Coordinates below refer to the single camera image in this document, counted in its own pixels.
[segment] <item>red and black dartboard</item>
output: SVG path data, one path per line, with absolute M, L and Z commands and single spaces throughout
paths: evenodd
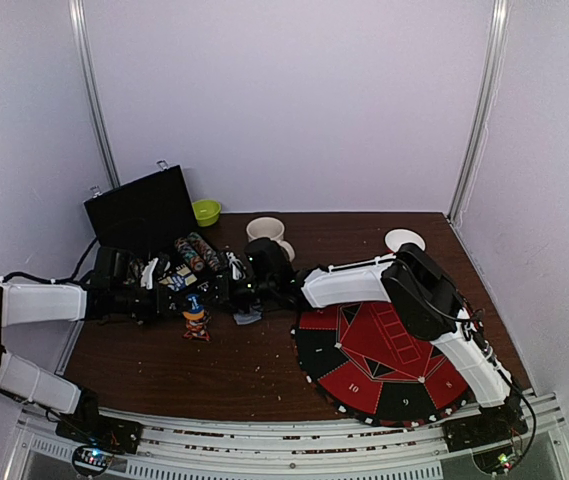
M 390 303 L 306 312 L 292 333 L 306 379 L 365 423 L 417 427 L 450 415 L 470 396 L 453 364 L 410 336 Z

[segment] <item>brown wooden surface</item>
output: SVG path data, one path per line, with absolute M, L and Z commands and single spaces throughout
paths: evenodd
M 218 248 L 241 253 L 245 225 L 257 214 L 223 215 L 205 230 Z M 408 228 L 455 279 L 476 307 L 486 309 L 486 336 L 498 358 L 530 386 L 515 348 L 480 279 L 442 214 L 274 214 L 286 224 L 296 268 L 340 264 L 385 253 L 384 234 Z M 325 420 L 339 416 L 310 387 L 291 348 L 289 312 L 269 313 L 239 327 L 214 312 L 210 343 L 182 339 L 182 320 L 138 327 L 87 323 L 66 377 L 100 396 L 103 406 L 138 413 L 233 421 Z

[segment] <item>black rectangle lid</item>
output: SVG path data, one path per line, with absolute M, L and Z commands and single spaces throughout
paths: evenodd
M 84 207 L 102 246 L 143 258 L 172 250 L 177 238 L 198 230 L 179 166 L 110 190 Z

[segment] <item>white bowl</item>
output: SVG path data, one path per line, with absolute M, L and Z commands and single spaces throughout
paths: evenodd
M 384 243 L 386 243 L 386 247 L 393 253 L 397 252 L 405 243 L 414 243 L 420 250 L 426 250 L 426 242 L 422 237 L 412 230 L 405 230 L 403 228 L 397 228 L 388 232 L 384 237 Z

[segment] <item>white wall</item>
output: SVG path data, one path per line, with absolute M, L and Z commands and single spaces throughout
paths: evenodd
M 446 211 L 492 5 L 87 2 L 122 180 L 164 158 L 227 211 Z
M 569 420 L 569 1 L 515 1 L 461 233 L 538 393 Z
M 66 0 L 0 1 L 0 274 L 68 275 L 90 241 L 81 202 L 106 187 Z M 54 367 L 68 324 L 4 332 Z M 0 397 L 0 462 L 19 413 Z

